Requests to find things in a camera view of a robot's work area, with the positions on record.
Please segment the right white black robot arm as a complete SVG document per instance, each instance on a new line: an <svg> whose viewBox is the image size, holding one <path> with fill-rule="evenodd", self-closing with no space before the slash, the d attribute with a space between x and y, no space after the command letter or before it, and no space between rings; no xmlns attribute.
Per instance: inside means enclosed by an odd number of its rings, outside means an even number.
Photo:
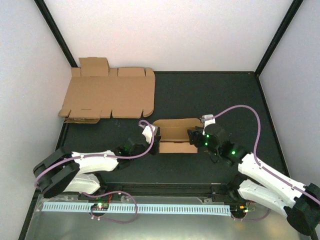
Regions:
<svg viewBox="0 0 320 240"><path fill-rule="evenodd" d="M243 146L231 142L217 124L187 130L189 143L205 147L214 159L236 166L240 173L227 189L228 198L256 202L280 215L299 233L312 237L320 224L320 188L280 173Z"/></svg>

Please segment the brown cardboard box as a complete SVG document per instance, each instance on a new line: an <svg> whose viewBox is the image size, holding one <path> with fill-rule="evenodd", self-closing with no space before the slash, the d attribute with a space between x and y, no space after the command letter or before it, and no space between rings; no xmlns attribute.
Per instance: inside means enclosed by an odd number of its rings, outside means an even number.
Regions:
<svg viewBox="0 0 320 240"><path fill-rule="evenodd" d="M198 118L158 119L152 123L158 127L161 139L159 154L196 154L198 148L189 142L188 130L203 127Z"/></svg>

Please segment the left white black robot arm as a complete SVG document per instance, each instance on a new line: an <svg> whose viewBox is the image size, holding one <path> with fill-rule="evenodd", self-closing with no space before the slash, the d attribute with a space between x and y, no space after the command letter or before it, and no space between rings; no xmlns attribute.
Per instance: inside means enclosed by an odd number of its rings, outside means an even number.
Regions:
<svg viewBox="0 0 320 240"><path fill-rule="evenodd" d="M34 186L47 199L63 192L85 192L103 199L108 192L98 172L120 171L144 155L158 152L159 135L128 139L113 150L80 153L60 147L33 168Z"/></svg>

